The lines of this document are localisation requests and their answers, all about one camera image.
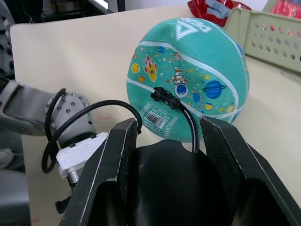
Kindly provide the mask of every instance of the red bag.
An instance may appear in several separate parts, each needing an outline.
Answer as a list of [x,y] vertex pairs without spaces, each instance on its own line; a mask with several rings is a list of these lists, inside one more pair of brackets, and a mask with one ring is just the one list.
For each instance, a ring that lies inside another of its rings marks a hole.
[[[220,2],[221,4],[227,6],[230,9],[240,7],[243,9],[252,10],[250,7],[240,2],[231,1],[231,0],[216,0],[216,1]],[[205,0],[191,0],[190,2],[188,2],[188,7],[190,8],[193,16],[196,18],[209,20],[221,27],[224,27],[227,22],[228,18],[221,19],[221,18],[217,18],[213,14],[207,14],[207,9],[209,8],[209,6],[205,3]]]
[[271,10],[271,13],[288,17],[301,18],[301,4],[294,3],[292,1],[281,0]]

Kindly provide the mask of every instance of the beige table surface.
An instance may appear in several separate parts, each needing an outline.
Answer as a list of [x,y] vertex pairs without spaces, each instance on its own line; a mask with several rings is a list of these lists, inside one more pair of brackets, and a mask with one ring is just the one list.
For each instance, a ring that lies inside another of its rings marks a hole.
[[[16,79],[27,85],[57,92],[60,88],[85,95],[91,103],[127,101],[128,67],[140,39],[157,23],[191,17],[187,6],[161,7],[47,24],[20,24],[11,29]],[[301,82],[296,74],[248,59],[250,96],[235,121],[246,141],[272,165],[301,206]],[[121,107],[93,112],[98,132],[132,117]],[[24,137],[33,225],[58,225],[54,202],[69,193],[57,169],[41,171],[44,137]],[[138,146],[158,138],[146,128]]]

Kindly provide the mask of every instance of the teal basketball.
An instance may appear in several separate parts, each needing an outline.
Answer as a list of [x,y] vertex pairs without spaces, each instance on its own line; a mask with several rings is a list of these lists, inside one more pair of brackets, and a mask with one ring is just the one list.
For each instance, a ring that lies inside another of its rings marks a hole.
[[127,95],[153,133],[183,142],[191,132],[180,110],[151,98],[154,87],[178,97],[198,124],[201,115],[232,123],[249,92],[242,48],[222,28],[196,18],[171,19],[152,28],[136,48]]

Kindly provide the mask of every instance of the plastic basket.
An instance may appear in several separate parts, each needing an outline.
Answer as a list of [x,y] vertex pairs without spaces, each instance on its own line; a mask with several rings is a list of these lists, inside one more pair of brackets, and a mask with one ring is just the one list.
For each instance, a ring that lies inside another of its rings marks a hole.
[[301,20],[235,8],[224,27],[245,54],[301,73]]

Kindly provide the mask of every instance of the black cable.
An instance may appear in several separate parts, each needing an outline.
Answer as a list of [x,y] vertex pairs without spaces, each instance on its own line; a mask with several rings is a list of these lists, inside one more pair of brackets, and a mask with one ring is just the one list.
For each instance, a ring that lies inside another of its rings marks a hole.
[[92,104],[88,107],[86,107],[85,109],[81,110],[80,112],[76,113],[74,116],[72,116],[67,122],[65,122],[55,133],[54,135],[51,137],[51,139],[49,140],[45,151],[43,153],[43,157],[42,157],[42,170],[44,173],[50,173],[51,170],[53,169],[53,166],[55,165],[55,161],[51,161],[51,165],[50,167],[48,167],[48,157],[53,154],[54,156],[57,154],[58,152],[58,148],[56,145],[56,141],[57,139],[61,136],[61,134],[72,124],[74,123],[77,119],[79,119],[81,116],[87,114],[88,112],[102,107],[102,106],[108,106],[108,105],[119,105],[122,107],[125,107],[126,109],[128,109],[130,112],[133,113],[133,115],[135,116],[135,118],[137,119],[137,123],[138,123],[138,133],[141,133],[141,128],[142,128],[142,118],[140,116],[140,114],[136,111],[136,109],[134,109],[131,105],[129,105],[128,103],[125,103],[123,101],[119,101],[119,100],[105,100],[105,101],[100,101],[97,102],[95,104]]
[[180,104],[179,109],[184,114],[190,126],[191,136],[192,136],[192,152],[194,152],[195,150],[199,149],[199,134],[198,134],[196,121],[194,120],[190,111],[184,105]]
[[172,95],[171,92],[166,91],[163,87],[155,87],[154,92],[150,95],[155,101],[163,101],[170,106],[171,109],[180,109],[188,121],[192,135],[192,152],[199,149],[199,134],[196,122],[190,111],[181,103],[179,98]]
[[[52,135],[51,135],[51,130],[50,130],[50,125],[51,125],[51,118],[52,118],[52,114],[53,111],[55,109],[55,105],[57,103],[57,101],[60,99],[60,97],[66,92],[65,88],[62,88],[60,91],[58,91],[58,93],[55,95],[55,97],[52,99],[51,104],[49,105],[47,114],[46,114],[46,119],[45,119],[45,123],[44,123],[44,129],[45,129],[45,133],[47,136],[48,141],[51,140]],[[58,147],[57,145],[53,147],[55,149],[55,151],[58,151]],[[47,169],[49,170],[49,172],[53,169],[53,167],[55,166],[55,161],[51,161],[50,166],[47,166]]]
[[45,128],[45,133],[47,136],[48,141],[51,139],[52,135],[51,135],[51,130],[50,130],[50,125],[51,125],[51,118],[52,118],[52,114],[53,111],[55,109],[55,105],[58,102],[59,98],[66,92],[66,88],[62,88],[60,91],[58,91],[58,93],[55,95],[55,97],[53,98],[51,104],[49,105],[47,114],[46,114],[46,119],[45,119],[45,123],[44,123],[44,128]]

